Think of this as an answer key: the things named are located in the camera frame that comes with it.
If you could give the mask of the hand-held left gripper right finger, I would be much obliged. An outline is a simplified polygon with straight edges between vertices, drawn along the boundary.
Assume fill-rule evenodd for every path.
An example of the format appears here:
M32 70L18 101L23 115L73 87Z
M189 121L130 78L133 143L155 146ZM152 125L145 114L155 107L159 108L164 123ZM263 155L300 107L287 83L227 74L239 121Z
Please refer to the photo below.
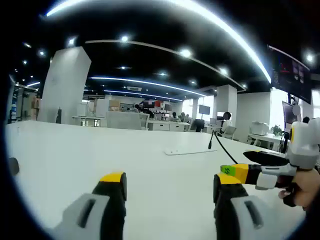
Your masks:
M213 179L216 238L218 240L276 240L275 217L260 198L248 195L240 183L225 184L228 175Z

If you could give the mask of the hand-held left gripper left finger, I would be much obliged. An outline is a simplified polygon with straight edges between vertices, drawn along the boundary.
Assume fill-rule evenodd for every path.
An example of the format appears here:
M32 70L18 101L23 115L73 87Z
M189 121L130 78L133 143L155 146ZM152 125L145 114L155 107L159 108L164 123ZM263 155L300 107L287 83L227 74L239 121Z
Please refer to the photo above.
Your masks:
M51 236L56 240L122 240L126 201L126 173L109 173L91 193L82 194L66 207Z

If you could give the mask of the person's right hand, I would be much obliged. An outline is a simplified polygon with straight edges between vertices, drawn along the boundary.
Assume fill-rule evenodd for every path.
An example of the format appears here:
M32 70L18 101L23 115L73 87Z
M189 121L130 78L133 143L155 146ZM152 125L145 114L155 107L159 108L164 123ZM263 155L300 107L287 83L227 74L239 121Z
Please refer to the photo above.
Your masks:
M298 171L293 182L299 187L293 198L293 203L306 211L320 189L320 174L315 169Z

